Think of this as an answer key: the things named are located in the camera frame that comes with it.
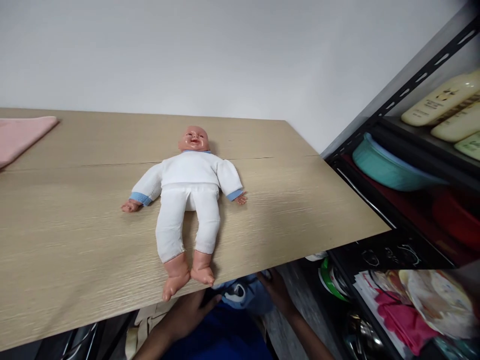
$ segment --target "white doll outfit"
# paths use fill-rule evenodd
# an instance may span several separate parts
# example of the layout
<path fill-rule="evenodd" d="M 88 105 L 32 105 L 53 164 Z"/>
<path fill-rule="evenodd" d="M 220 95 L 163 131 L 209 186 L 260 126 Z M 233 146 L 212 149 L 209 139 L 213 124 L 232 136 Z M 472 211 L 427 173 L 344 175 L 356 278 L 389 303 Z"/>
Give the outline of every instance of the white doll outfit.
<path fill-rule="evenodd" d="M 151 167 L 133 187 L 130 199 L 148 206 L 161 193 L 156 244 L 163 263 L 184 250 L 185 211 L 196 211 L 195 249 L 212 254 L 220 227 L 219 188 L 233 201 L 242 194 L 235 166 L 210 151 L 184 151 Z"/>

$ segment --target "person's arm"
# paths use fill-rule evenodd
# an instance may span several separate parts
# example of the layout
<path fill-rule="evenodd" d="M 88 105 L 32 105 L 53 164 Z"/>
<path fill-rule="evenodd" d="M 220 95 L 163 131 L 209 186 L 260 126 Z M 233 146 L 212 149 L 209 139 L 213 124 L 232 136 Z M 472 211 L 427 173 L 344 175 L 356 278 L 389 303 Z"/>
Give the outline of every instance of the person's arm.
<path fill-rule="evenodd" d="M 215 296 L 200 307 L 205 290 L 184 295 L 177 300 L 165 317 L 152 329 L 133 360 L 159 360 L 174 342 L 189 335 L 220 302 Z"/>
<path fill-rule="evenodd" d="M 266 278 L 261 272 L 258 272 L 256 275 L 270 294 L 273 303 L 290 324 L 308 358 L 310 360 L 334 360 L 329 349 L 295 307 L 282 276 L 274 268 L 269 269 L 269 271 L 271 279 Z"/>

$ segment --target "human hand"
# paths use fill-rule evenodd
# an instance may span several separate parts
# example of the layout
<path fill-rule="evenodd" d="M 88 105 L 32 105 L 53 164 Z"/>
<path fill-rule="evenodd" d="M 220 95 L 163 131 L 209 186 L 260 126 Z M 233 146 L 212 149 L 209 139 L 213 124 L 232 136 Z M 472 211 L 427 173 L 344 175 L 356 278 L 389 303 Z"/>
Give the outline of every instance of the human hand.
<path fill-rule="evenodd" d="M 222 295 L 216 295 L 200 307 L 204 294 L 205 290 L 200 290 L 180 297 L 154 330 L 162 332 L 172 344 L 189 335 L 222 299 Z"/>
<path fill-rule="evenodd" d="M 274 268 L 268 269 L 271 275 L 271 279 L 268 279 L 261 272 L 256 273 L 256 277 L 261 281 L 265 289 L 270 294 L 271 300 L 280 312 L 288 317 L 298 312 L 295 307 L 292 298 L 289 295 L 285 281 L 282 275 L 279 274 Z"/>
<path fill-rule="evenodd" d="M 122 206 L 121 206 L 121 210 L 124 212 L 124 213 L 134 213 L 136 212 L 139 208 L 140 208 L 140 205 L 142 205 L 141 202 L 137 201 L 137 200 L 133 200 L 133 199 L 128 199 Z"/>
<path fill-rule="evenodd" d="M 235 201 L 238 205 L 243 205 L 247 203 L 247 198 L 245 197 L 246 192 L 243 192 L 240 196 L 235 198 Z"/>

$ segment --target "doll head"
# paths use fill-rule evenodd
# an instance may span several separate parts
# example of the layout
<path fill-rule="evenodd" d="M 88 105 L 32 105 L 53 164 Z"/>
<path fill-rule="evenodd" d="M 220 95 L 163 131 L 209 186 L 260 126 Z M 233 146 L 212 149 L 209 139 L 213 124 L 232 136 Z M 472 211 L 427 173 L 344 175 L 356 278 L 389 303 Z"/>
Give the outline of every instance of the doll head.
<path fill-rule="evenodd" d="M 178 148 L 181 152 L 185 150 L 208 151 L 210 150 L 209 136 L 199 126 L 189 126 L 183 133 Z"/>

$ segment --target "pink cloth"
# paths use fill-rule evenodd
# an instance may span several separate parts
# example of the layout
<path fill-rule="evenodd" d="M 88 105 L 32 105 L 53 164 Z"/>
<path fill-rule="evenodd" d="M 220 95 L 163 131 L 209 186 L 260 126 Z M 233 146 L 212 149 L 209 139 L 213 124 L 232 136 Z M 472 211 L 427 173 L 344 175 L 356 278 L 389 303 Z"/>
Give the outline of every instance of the pink cloth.
<path fill-rule="evenodd" d="M 0 169 L 18 158 L 58 122 L 55 116 L 0 118 Z"/>
<path fill-rule="evenodd" d="M 419 312 L 411 306 L 395 302 L 386 293 L 375 298 L 378 314 L 385 320 L 385 326 L 402 341 L 414 355 L 419 355 L 424 344 L 440 335 L 424 321 Z"/>

